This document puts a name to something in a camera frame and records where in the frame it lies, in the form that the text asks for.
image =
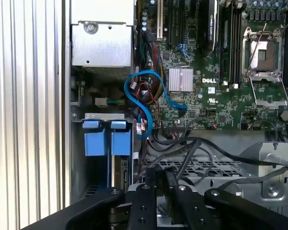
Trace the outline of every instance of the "screw hole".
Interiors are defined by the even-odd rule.
[[[139,222],[140,222],[141,224],[144,224],[144,223],[146,222],[146,220],[145,220],[143,217],[141,217],[141,218],[139,218]]]

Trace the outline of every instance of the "dell logo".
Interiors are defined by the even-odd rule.
[[[213,78],[202,78],[202,83],[214,83],[214,84],[216,84],[216,80]]]

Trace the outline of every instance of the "cpu socket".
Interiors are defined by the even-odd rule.
[[[248,82],[248,71],[256,72],[281,72],[281,52],[282,52],[282,36],[279,29],[273,32],[264,31],[260,37],[261,31],[252,32],[250,27],[245,29],[242,42],[242,73],[244,79]]]
[[[283,84],[282,36],[280,29],[253,32],[246,27],[242,41],[241,72],[245,82],[250,82],[256,105],[271,109],[288,105],[288,97]],[[254,84],[262,80],[282,85],[285,100],[272,103],[256,97]]]

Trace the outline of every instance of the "silver heatsink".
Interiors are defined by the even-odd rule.
[[[192,92],[193,69],[170,68],[168,75],[168,91]]]

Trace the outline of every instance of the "ribbed metal panel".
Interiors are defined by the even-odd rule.
[[[0,0],[0,230],[61,208],[61,4]]]
[[[193,69],[170,68],[168,73],[168,91],[192,92]]]

